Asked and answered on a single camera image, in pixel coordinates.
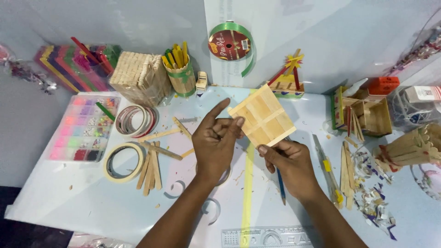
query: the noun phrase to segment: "green tape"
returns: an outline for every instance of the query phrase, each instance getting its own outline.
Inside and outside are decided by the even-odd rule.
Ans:
[[[193,67],[191,65],[191,61],[189,60],[187,63],[187,69],[182,69],[182,72],[169,72],[167,71],[168,75],[171,76],[172,78],[178,79],[178,78],[182,78],[182,83],[185,84],[188,81],[188,78],[191,75],[194,75],[193,72]]]
[[[219,25],[217,25],[216,27],[214,27],[211,32],[209,37],[211,37],[213,34],[222,31],[222,30],[234,30],[234,31],[238,31],[240,33],[243,33],[249,40],[250,40],[250,46],[251,46],[251,52],[248,54],[251,54],[251,61],[250,63],[247,65],[247,67],[245,68],[245,70],[242,72],[242,77],[244,77],[246,74],[248,74],[248,72],[251,71],[253,65],[254,65],[254,50],[256,49],[255,47],[253,48],[254,42],[253,42],[253,37],[251,36],[251,33],[242,25],[239,25],[237,23],[221,23]]]
[[[176,95],[185,98],[185,97],[189,97],[189,96],[193,95],[195,93],[195,91],[196,91],[196,86],[188,93],[177,93],[176,92]]]

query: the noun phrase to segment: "white table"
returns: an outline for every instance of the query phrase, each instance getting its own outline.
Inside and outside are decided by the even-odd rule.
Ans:
[[[188,99],[173,98],[171,104],[158,108],[159,124],[155,131],[176,128],[172,116],[180,118],[198,117],[197,123],[184,125],[192,133],[205,114],[220,100],[231,97],[231,106],[241,102],[249,94],[249,89],[233,87],[209,87],[201,97],[193,95]],[[93,93],[101,95],[119,95],[111,93]],[[330,157],[337,181],[340,181],[340,149],[344,135],[327,139],[328,134],[322,124],[330,120],[330,99],[324,95],[305,94],[301,100],[280,102],[297,130],[290,138],[306,144],[311,151],[312,163],[318,182],[328,192],[323,172],[320,168],[317,152],[314,148],[312,133],[317,134],[325,153]],[[129,102],[122,98],[120,110]],[[228,117],[224,111],[221,117]],[[398,137],[389,135],[373,141],[386,144]],[[108,142],[108,151],[117,144],[131,141],[124,139],[113,127]],[[175,133],[158,138],[162,147],[182,154],[192,147],[189,139]],[[212,214],[202,217],[194,233],[190,247],[221,247],[221,230],[240,228],[243,205],[243,181],[240,176],[245,169],[245,153],[248,140],[238,140],[232,162],[230,179],[216,188],[211,197],[221,204],[222,212],[218,220],[207,227]],[[137,244],[154,223],[166,212],[175,200],[164,197],[164,191],[177,180],[186,184],[194,176],[196,162],[194,153],[182,161],[159,156],[163,189],[152,190],[147,197],[142,190],[136,190],[137,178],[126,184],[115,184],[103,175],[102,161],[91,162],[54,162],[45,159],[44,151],[35,165],[29,179],[17,197],[14,205],[8,208],[5,218],[61,229],[81,231],[102,235]],[[121,168],[134,167],[135,157],[125,158]],[[284,206],[278,193],[276,174],[270,174],[265,168],[257,151],[254,156],[253,193],[251,226],[309,225],[310,220],[299,202],[287,193],[287,205]],[[441,214],[439,203],[426,196],[413,181],[408,168],[395,173],[392,186],[385,184],[384,194],[388,209],[396,219],[397,227],[392,229],[398,241],[391,240],[384,232],[366,224],[363,215],[356,209],[341,210],[342,215],[369,247],[438,247],[441,245]]]

